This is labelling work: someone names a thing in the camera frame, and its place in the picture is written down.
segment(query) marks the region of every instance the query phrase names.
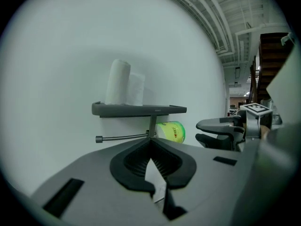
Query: gray shelf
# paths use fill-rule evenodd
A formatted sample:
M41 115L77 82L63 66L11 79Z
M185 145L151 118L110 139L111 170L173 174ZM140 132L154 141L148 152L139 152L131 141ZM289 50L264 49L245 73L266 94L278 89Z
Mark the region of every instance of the gray shelf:
M106 105L100 101L92 104L92 114L101 118L142 117L186 112L186 107L175 105Z

